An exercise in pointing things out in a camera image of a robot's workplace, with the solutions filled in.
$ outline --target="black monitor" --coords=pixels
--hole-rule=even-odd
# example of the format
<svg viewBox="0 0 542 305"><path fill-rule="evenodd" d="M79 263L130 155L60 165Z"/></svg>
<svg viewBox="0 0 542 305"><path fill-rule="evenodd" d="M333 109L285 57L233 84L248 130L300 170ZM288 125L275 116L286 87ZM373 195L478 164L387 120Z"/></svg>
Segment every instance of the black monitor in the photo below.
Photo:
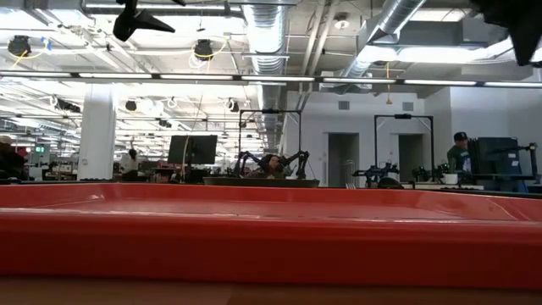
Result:
<svg viewBox="0 0 542 305"><path fill-rule="evenodd" d="M148 171L158 167L158 161L141 161L139 163L139 170Z"/></svg>
<svg viewBox="0 0 542 305"><path fill-rule="evenodd" d="M520 175L517 139L481 137L468 143L473 174Z"/></svg>
<svg viewBox="0 0 542 305"><path fill-rule="evenodd" d="M185 164L214 164L217 153L217 136L172 136L169 143L169 164L182 164L185 150Z"/></svg>

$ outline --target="door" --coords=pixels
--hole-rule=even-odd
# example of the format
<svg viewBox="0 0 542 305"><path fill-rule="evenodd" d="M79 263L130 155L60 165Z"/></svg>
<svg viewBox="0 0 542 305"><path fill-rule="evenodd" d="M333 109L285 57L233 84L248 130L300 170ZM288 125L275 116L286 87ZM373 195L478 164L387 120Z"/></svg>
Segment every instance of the door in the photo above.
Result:
<svg viewBox="0 0 542 305"><path fill-rule="evenodd" d="M420 166L423 166L423 135L399 135L399 179L414 180L412 170Z"/></svg>
<svg viewBox="0 0 542 305"><path fill-rule="evenodd" d="M359 134L328 135L328 186L346 187L359 164Z"/></svg>

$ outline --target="column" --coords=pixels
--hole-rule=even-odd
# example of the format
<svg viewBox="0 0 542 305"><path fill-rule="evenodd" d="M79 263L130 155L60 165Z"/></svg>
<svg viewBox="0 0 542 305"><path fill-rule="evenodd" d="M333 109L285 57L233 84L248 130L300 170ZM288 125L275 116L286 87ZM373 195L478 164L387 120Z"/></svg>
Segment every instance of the column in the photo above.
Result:
<svg viewBox="0 0 542 305"><path fill-rule="evenodd" d="M113 84L89 84L83 104L77 179L112 179L118 97Z"/></svg>

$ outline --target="red tray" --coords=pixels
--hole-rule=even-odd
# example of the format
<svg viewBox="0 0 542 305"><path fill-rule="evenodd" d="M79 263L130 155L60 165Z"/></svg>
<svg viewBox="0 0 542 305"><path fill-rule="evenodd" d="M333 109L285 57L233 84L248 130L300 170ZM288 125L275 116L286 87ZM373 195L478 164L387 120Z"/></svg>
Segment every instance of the red tray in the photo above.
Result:
<svg viewBox="0 0 542 305"><path fill-rule="evenodd" d="M0 274L542 288L542 202L428 191L0 186Z"/></svg>

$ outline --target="man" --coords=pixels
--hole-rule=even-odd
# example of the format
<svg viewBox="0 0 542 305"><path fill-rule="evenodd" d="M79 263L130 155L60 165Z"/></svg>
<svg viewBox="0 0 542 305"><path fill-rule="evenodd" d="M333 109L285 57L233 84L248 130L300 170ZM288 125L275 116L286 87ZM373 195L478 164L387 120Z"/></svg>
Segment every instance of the man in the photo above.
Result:
<svg viewBox="0 0 542 305"><path fill-rule="evenodd" d="M138 181L139 176L139 158L137 151L134 149L134 138L130 141L130 150L128 155L124 155L120 159L120 171L122 172L123 181Z"/></svg>
<svg viewBox="0 0 542 305"><path fill-rule="evenodd" d="M9 136L0 136L0 179L25 178L25 159L11 147Z"/></svg>
<svg viewBox="0 0 542 305"><path fill-rule="evenodd" d="M448 151L448 164L452 173L471 171L471 158L468 154L468 137L465 132L454 135L456 144Z"/></svg>
<svg viewBox="0 0 542 305"><path fill-rule="evenodd" d="M246 178L260 178L260 179L284 179L282 165L280 164L279 157L275 155L267 155L262 159L264 166L259 169L253 170Z"/></svg>

